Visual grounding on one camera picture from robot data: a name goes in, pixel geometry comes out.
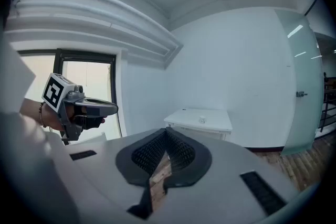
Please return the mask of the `black-framed window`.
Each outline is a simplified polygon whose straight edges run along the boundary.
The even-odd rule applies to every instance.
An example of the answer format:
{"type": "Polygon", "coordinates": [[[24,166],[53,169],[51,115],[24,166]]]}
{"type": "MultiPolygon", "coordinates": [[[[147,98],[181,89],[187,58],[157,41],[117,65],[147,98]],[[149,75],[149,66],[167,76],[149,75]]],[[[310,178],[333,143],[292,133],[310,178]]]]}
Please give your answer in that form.
{"type": "MultiPolygon", "coordinates": [[[[64,76],[75,84],[83,86],[83,91],[86,97],[116,104],[116,59],[114,55],[57,49],[46,55],[43,55],[41,52],[36,55],[23,52],[20,56],[36,76],[39,76],[42,72],[46,74],[46,79],[39,85],[39,87],[35,89],[29,88],[28,90],[29,92],[39,93],[40,98],[38,102],[44,102],[42,94],[49,75],[51,73],[56,73],[64,76]]],[[[94,138],[101,133],[104,133],[108,140],[120,138],[121,133],[118,113],[106,117],[105,122],[98,128],[84,130],[77,141],[94,138]]],[[[70,141],[63,140],[63,142],[68,144],[70,141]]]]}

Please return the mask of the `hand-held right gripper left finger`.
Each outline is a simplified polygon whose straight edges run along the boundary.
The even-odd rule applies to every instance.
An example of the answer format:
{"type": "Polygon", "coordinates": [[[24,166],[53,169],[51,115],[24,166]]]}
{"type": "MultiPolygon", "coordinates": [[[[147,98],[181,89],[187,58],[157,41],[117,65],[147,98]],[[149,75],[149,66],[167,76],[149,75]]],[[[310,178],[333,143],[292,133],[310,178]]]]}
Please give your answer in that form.
{"type": "Polygon", "coordinates": [[[138,204],[127,212],[141,219],[148,219],[153,212],[149,180],[166,151],[166,129],[162,128],[124,147],[116,155],[115,165],[131,185],[143,187],[138,204]]]}

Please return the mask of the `person's left forearm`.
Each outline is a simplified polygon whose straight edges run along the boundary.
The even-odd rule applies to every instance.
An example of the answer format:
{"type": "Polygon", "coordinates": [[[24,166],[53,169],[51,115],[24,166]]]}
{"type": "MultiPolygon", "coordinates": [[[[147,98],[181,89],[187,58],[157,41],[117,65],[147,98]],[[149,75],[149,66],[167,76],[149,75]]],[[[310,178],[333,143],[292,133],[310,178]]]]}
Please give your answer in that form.
{"type": "Polygon", "coordinates": [[[57,131],[64,130],[57,113],[44,102],[25,98],[20,113],[34,119],[40,126],[50,127],[57,131]]]}

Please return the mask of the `black railing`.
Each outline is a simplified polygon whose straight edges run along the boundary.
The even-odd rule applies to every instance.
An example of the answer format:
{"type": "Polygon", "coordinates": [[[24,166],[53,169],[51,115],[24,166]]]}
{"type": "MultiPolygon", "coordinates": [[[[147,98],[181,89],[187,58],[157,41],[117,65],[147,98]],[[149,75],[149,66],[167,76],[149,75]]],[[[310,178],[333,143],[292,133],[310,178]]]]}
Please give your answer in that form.
{"type": "Polygon", "coordinates": [[[336,123],[336,89],[325,90],[319,124],[320,132],[322,132],[326,126],[334,123],[336,123]]]}

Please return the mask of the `white table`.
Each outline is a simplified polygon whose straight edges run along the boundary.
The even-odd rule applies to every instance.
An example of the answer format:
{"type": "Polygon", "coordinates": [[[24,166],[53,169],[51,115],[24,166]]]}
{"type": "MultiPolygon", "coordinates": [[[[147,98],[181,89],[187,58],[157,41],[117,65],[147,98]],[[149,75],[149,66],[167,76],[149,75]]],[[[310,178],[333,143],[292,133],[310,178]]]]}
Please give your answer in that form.
{"type": "Polygon", "coordinates": [[[166,127],[193,131],[218,140],[226,140],[233,130],[225,110],[180,109],[167,116],[164,122],[166,127]],[[199,122],[200,116],[206,117],[205,124],[199,122]]]}

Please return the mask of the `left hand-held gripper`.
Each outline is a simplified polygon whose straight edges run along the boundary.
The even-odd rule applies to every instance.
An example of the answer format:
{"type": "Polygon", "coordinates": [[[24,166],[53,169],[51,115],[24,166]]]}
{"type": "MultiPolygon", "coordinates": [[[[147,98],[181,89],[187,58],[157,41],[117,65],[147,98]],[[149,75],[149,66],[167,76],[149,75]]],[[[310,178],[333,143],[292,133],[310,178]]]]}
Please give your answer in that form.
{"type": "Polygon", "coordinates": [[[64,141],[77,141],[84,130],[99,127],[102,119],[118,112],[116,104],[86,97],[83,86],[56,73],[49,75],[42,99],[56,113],[64,141]]]}

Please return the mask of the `person's left hand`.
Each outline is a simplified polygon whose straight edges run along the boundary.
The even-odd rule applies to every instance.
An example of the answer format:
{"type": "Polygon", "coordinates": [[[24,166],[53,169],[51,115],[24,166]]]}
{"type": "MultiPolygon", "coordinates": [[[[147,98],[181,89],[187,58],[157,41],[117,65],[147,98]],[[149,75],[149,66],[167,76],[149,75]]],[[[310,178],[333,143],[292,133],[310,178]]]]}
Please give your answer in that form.
{"type": "Polygon", "coordinates": [[[85,106],[67,106],[66,113],[71,123],[81,127],[81,130],[98,128],[105,122],[105,117],[88,118],[87,108],[85,106]]]}

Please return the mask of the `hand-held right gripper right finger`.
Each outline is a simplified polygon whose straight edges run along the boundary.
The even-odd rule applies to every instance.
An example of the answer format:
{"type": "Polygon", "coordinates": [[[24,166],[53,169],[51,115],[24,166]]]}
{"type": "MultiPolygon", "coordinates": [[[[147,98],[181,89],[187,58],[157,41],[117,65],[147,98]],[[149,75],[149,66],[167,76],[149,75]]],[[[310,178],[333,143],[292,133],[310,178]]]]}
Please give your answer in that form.
{"type": "Polygon", "coordinates": [[[171,127],[165,129],[165,150],[171,163],[171,175],[163,183],[166,192],[193,186],[212,164],[212,154],[206,146],[171,127]]]}

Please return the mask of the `frosted glass door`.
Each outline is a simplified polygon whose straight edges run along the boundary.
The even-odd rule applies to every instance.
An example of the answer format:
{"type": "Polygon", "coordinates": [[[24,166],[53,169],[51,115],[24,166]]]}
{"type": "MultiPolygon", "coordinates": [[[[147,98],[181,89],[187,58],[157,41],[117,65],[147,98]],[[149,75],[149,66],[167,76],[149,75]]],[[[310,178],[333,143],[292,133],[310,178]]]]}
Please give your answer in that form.
{"type": "Polygon", "coordinates": [[[320,124],[323,106],[322,55],[313,30],[305,16],[288,10],[276,10],[291,51],[295,71],[293,98],[295,111],[282,155],[309,150],[320,124]],[[308,95],[297,98],[296,92],[308,95]]]}

